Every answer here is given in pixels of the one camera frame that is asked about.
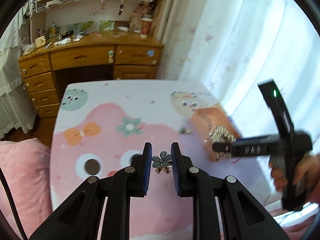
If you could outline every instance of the blue flower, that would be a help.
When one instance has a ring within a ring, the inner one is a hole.
[[[166,168],[169,166],[169,162],[172,160],[171,154],[167,155],[166,151],[160,152],[160,158],[158,156],[152,157],[152,167],[158,168],[161,166],[162,168]]]
[[[131,134],[142,134],[140,128],[141,118],[136,118],[134,120],[130,120],[128,117],[122,118],[122,124],[116,127],[118,132],[123,132],[124,137],[128,137]]]

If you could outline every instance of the cartoon eye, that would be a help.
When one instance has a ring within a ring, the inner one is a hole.
[[[102,175],[102,161],[92,153],[81,155],[76,161],[76,173],[79,178],[86,179],[89,176],[100,177]]]
[[[141,155],[142,151],[141,150],[129,150],[125,152],[120,159],[120,166],[121,168],[125,168],[131,165],[131,161],[134,157],[137,155]]]

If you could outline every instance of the pink pillow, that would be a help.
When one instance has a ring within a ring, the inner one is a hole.
[[[49,165],[50,149],[37,138],[21,142],[0,142],[0,167],[28,238],[52,213]],[[21,238],[1,183],[0,209]]]

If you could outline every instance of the teal circle face print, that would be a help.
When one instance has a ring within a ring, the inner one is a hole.
[[[68,89],[63,95],[61,109],[74,111],[80,109],[88,100],[88,92],[82,89]]]

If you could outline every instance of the desk drawer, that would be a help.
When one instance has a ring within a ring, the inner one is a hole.
[[[26,78],[24,82],[28,93],[55,88],[52,72]]]
[[[48,53],[21,61],[19,66],[23,78],[51,71]]]
[[[116,48],[116,65],[158,65],[162,49],[143,46],[119,45]]]
[[[60,102],[55,89],[49,89],[29,95],[34,106],[50,105]]]
[[[57,116],[60,104],[52,104],[45,106],[37,106],[36,110],[41,118],[49,116]]]
[[[109,63],[109,51],[114,52],[113,45],[80,46],[54,51],[50,53],[52,69],[112,64]]]
[[[115,66],[113,79],[155,79],[157,66]]]

